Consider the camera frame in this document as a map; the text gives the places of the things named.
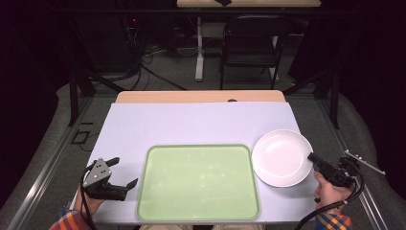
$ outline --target gray floor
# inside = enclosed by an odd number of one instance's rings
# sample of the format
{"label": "gray floor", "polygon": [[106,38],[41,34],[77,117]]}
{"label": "gray floor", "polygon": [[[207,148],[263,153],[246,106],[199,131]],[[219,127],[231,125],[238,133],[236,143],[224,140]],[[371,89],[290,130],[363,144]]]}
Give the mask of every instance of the gray floor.
{"label": "gray floor", "polygon": [[[292,85],[293,80],[287,75],[287,71],[298,45],[299,41],[296,37],[289,41],[283,56],[280,80],[276,85],[276,89],[284,90]],[[146,67],[154,73],[169,81],[176,82],[189,90],[219,88],[219,56],[217,49],[210,49],[206,52],[204,79],[202,82],[194,80],[195,55],[180,56],[169,52],[159,52],[153,56],[145,57],[145,61],[150,62],[146,64]],[[268,84],[258,83],[258,81],[267,80],[266,71],[263,75],[260,73],[260,70],[228,70],[226,73],[227,83],[225,84],[225,89],[269,88]],[[133,87],[136,78],[137,76],[134,76],[127,80],[117,81],[117,84],[125,89],[130,89]],[[247,81],[249,83],[238,83],[240,81]],[[27,218],[24,218],[26,221],[21,223],[20,229],[47,229],[53,223],[58,209],[66,201],[72,199],[79,184],[82,170],[89,160],[90,150],[97,141],[97,134],[102,128],[109,106],[117,96],[115,92],[104,85],[95,82],[95,87],[98,90],[98,94],[94,99],[87,100],[80,98],[82,105],[88,104],[89,106],[84,106],[79,122],[73,127],[67,126],[70,118],[68,86],[66,85],[59,89],[57,92],[59,105],[55,118],[44,136],[30,167],[0,211],[0,229],[8,229],[8,226],[13,223],[11,221],[14,216],[21,213],[18,211],[21,204],[25,203],[24,199],[26,199],[30,189],[36,185],[35,181],[38,176],[44,173],[44,166],[47,166],[50,159],[55,157],[56,154],[60,154],[60,159],[56,162],[56,170],[49,174],[50,180],[45,185],[45,193],[40,195],[38,202],[34,203],[33,207],[30,207],[32,211],[27,214]],[[134,90],[143,89],[178,90],[167,82],[153,77],[146,71],[141,72],[140,81],[134,88]],[[344,140],[339,140],[337,130],[332,127],[326,117],[326,111],[324,110],[325,103],[315,101],[311,96],[307,96],[307,93],[311,92],[311,90],[312,85],[309,85],[308,88],[305,88],[296,95],[288,96],[286,99],[292,106],[302,134],[312,144],[315,152],[320,153],[331,164],[336,164],[342,154],[342,142],[344,141],[344,148],[348,147],[351,151],[356,151],[360,155],[367,154],[370,162],[374,164],[375,161],[373,159],[375,156],[372,138],[350,102],[341,97],[339,112],[341,128],[338,134],[342,133]],[[72,145],[72,134],[78,130],[89,131],[90,135],[93,136],[84,145]],[[398,215],[398,211],[404,211],[406,207],[404,205],[405,201],[393,193],[383,176],[368,169],[363,169],[363,172],[369,176],[368,182],[373,187],[372,191],[379,191],[379,193],[373,193],[373,197],[377,200],[379,210],[383,210],[382,215],[385,216],[388,228],[401,229],[402,225],[396,224],[395,217]],[[386,196],[391,197],[388,200],[384,200]],[[385,201],[390,201],[393,205],[388,205]],[[369,214],[365,211],[362,202],[361,200],[356,200],[349,204],[346,210],[353,218],[355,229],[373,229],[374,223],[371,224]],[[267,225],[267,229],[293,229],[295,225],[296,223],[278,223]],[[304,229],[312,229],[312,227],[313,223],[310,222]],[[99,228],[133,229],[133,226],[100,225]]]}

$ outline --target black chair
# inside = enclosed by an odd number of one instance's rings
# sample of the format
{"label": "black chair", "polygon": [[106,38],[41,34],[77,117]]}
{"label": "black chair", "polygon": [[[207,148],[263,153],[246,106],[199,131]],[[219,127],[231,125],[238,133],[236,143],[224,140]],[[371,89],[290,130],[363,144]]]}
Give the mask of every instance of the black chair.
{"label": "black chair", "polygon": [[280,16],[241,15],[224,27],[220,60],[220,89],[223,89],[224,66],[275,68],[271,76],[274,88],[283,45],[292,31],[289,21]]}

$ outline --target power cord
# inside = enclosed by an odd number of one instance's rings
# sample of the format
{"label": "power cord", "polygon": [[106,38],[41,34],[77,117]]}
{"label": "power cord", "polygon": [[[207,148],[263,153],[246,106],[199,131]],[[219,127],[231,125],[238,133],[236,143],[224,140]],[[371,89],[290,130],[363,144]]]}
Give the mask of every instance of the power cord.
{"label": "power cord", "polygon": [[[94,165],[95,165],[95,162],[92,165],[88,166],[83,171],[83,174],[80,177],[80,195],[81,195],[80,214],[83,217],[83,219],[86,220],[87,224],[89,225],[89,227],[92,230],[97,230],[96,225],[92,220],[92,216],[90,215],[89,206],[87,205],[86,196],[84,195],[84,187],[83,187],[84,177],[86,176],[87,172],[90,172],[93,169]],[[86,217],[84,216],[84,214],[82,212],[82,207],[83,206],[84,206],[84,209],[86,211]]]}

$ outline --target desk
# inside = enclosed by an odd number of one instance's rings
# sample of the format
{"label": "desk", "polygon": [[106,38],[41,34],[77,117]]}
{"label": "desk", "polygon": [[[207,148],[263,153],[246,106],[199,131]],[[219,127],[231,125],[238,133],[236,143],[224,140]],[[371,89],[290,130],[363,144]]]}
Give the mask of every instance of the desk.
{"label": "desk", "polygon": [[[178,8],[221,8],[223,7],[220,3],[214,0],[177,0]],[[231,4],[226,7],[232,8],[313,8],[320,7],[320,0],[233,0]],[[201,17],[197,18],[197,63],[196,63],[196,74],[195,80],[203,80],[203,44],[202,38],[204,33],[202,33],[203,24]],[[275,69],[269,70],[270,74],[273,75]]]}
{"label": "desk", "polygon": [[[238,102],[226,103],[230,99]],[[255,112],[244,110],[247,104]],[[239,143],[252,150],[263,134],[283,128],[299,131],[290,105],[280,91],[122,92],[110,108],[90,161],[120,157],[120,163],[111,168],[109,182],[125,185],[134,178],[142,178],[151,146]],[[143,222],[136,217],[141,183],[128,192],[126,201],[105,201],[94,215],[94,221],[157,223]],[[176,223],[299,221],[314,210],[313,192],[317,182],[312,174],[289,188],[271,187],[258,178],[256,183],[260,213],[254,220]]]}

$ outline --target black curtain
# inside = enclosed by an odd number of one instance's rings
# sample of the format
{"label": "black curtain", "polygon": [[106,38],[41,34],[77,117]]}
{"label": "black curtain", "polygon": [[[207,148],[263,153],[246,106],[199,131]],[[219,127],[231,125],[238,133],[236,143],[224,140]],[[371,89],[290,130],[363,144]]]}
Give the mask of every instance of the black curtain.
{"label": "black curtain", "polygon": [[[370,0],[361,5],[323,1],[329,9],[373,9],[359,28],[353,49],[346,51],[340,92],[348,97],[366,122],[376,147],[378,166],[390,185],[406,198],[406,12],[400,0]],[[304,81],[327,68],[342,50],[354,25],[348,19],[310,22],[289,74]]]}
{"label": "black curtain", "polygon": [[55,38],[30,1],[0,6],[2,189],[8,199],[31,162],[57,107],[56,91],[68,82]]}

